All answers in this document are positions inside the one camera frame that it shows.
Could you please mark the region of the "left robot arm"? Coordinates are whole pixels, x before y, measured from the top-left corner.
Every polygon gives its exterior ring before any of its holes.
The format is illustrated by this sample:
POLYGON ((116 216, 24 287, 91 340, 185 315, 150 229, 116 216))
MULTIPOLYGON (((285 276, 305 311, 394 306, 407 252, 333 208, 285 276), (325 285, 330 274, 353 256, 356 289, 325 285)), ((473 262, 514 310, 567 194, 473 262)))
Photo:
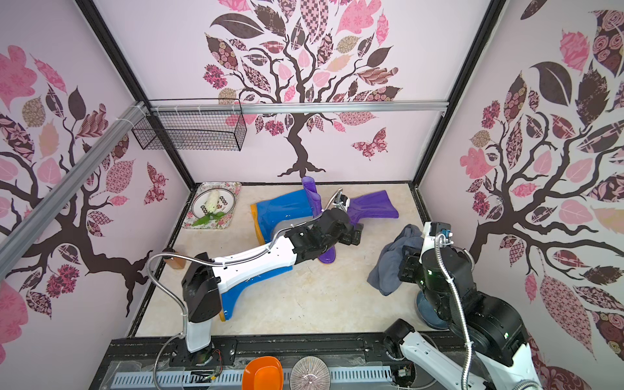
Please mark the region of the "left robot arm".
POLYGON ((276 232, 266 245, 245 252, 193 259, 181 282, 186 317, 185 344, 190 353, 212 345, 211 326, 215 317, 229 316, 241 292, 249 284, 270 279, 299 263, 314 260, 334 245, 358 245, 362 224, 352 224, 338 208, 276 232))

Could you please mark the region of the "grey cloth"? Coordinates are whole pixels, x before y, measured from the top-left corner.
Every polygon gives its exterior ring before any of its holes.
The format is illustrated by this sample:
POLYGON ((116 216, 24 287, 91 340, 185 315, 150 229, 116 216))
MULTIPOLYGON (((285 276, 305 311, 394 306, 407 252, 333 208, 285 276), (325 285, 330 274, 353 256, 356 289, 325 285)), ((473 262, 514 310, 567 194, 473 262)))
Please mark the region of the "grey cloth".
POLYGON ((407 224, 393 242, 385 245, 377 263, 367 276, 367 283, 382 296, 394 293, 400 286, 399 270, 404 249, 419 253, 423 246, 423 235, 418 226, 407 224))

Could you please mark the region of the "purple boot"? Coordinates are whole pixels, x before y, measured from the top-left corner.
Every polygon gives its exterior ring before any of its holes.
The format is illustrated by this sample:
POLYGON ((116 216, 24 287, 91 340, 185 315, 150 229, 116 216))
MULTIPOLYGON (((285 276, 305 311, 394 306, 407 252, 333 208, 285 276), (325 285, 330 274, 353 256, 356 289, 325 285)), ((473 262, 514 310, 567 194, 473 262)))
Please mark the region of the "purple boot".
POLYGON ((400 216, 386 190, 351 198, 347 214, 352 225, 362 219, 398 219, 400 216))
MULTIPOLYGON (((322 198, 317 191, 315 180, 312 177, 304 176, 302 178, 302 186, 305 190, 306 197, 314 217, 322 214, 322 198)), ((318 257, 319 261, 324 264, 334 263, 336 260, 336 248, 333 246, 327 252, 318 257)))

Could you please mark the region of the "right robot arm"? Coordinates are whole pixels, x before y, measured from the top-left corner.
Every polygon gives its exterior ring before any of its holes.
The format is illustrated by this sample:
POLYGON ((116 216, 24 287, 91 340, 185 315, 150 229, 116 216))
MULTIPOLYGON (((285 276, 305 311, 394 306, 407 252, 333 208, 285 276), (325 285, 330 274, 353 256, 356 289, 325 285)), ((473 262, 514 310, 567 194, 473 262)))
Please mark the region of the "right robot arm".
POLYGON ((453 245, 450 224, 427 222, 419 252, 406 250, 402 281, 416 284, 437 317, 463 342, 458 365, 403 319, 384 333, 388 357, 409 360, 446 389, 539 389, 527 330, 509 303, 479 292, 474 258, 453 245))

